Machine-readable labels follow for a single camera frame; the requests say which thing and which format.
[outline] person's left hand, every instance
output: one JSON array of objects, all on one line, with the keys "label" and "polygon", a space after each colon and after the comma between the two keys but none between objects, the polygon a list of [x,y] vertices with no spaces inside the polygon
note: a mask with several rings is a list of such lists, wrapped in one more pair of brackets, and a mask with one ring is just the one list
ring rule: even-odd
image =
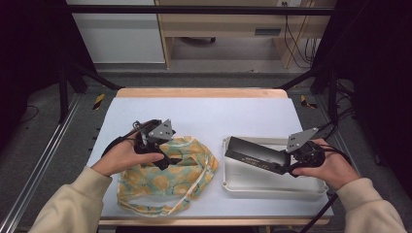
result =
[{"label": "person's left hand", "polygon": [[155,152],[137,154],[133,148],[134,140],[132,140],[136,137],[136,134],[131,135],[130,139],[126,139],[112,147],[91,166],[91,169],[103,176],[110,177],[137,164],[156,162],[163,158],[163,154]]}]

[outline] black device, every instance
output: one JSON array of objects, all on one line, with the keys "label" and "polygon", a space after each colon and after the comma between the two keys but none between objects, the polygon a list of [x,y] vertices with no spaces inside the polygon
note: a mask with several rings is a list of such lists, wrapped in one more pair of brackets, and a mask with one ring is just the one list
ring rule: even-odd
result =
[{"label": "black device", "polygon": [[284,175],[292,173],[298,167],[319,167],[324,164],[325,152],[317,144],[308,141],[317,128],[292,134],[285,150],[277,151],[265,146],[230,137],[224,156],[250,164],[252,166]]},{"label": "black device", "polygon": [[154,165],[160,170],[166,169],[170,164],[176,165],[182,161],[180,158],[170,158],[161,149],[160,145],[169,142],[173,139],[173,135],[176,133],[172,129],[172,122],[170,119],[162,122],[160,119],[152,119],[145,123],[136,121],[133,123],[133,130],[123,137],[118,137],[113,141],[103,152],[102,157],[115,145],[121,143],[124,140],[129,140],[129,136],[136,133],[134,139],[134,151],[136,153],[149,153],[158,152],[162,153],[164,157],[154,162]]}]

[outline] hand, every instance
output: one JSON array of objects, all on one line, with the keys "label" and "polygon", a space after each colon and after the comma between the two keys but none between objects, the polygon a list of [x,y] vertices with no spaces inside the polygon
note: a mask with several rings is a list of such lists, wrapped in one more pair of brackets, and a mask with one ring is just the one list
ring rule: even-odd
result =
[{"label": "hand", "polygon": [[[313,140],[313,142],[320,145],[324,149],[330,149],[327,142],[323,139]],[[299,176],[319,178],[324,180],[334,189],[339,189],[346,183],[352,182],[361,177],[348,163],[348,161],[346,161],[346,159],[339,153],[326,151],[325,156],[325,162],[321,167],[296,168],[292,171],[292,173]]]},{"label": "hand", "polygon": [[131,135],[129,139],[112,147],[102,158],[100,158],[91,169],[103,176],[110,177],[115,173],[122,172],[137,164],[156,162],[163,158],[161,153],[143,153],[137,154],[134,151],[134,138],[136,134]]}]

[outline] beige sleeve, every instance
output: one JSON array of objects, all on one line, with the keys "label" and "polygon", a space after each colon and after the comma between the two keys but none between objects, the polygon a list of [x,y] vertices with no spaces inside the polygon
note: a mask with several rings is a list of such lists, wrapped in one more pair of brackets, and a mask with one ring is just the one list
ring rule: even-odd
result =
[{"label": "beige sleeve", "polygon": [[345,232],[406,232],[394,206],[382,199],[370,179],[347,183],[337,194],[346,210]]},{"label": "beige sleeve", "polygon": [[85,167],[72,184],[62,186],[51,197],[29,232],[96,232],[102,199],[111,181]]}]

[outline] white tray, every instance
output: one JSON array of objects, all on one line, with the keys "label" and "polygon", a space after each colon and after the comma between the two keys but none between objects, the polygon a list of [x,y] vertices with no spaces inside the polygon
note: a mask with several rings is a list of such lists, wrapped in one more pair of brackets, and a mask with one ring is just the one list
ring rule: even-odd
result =
[{"label": "white tray", "polygon": [[[237,137],[252,143],[284,150],[288,139]],[[223,140],[227,150],[230,137]],[[238,198],[316,199],[328,191],[325,182],[311,177],[279,175],[224,157],[223,190]]]}]

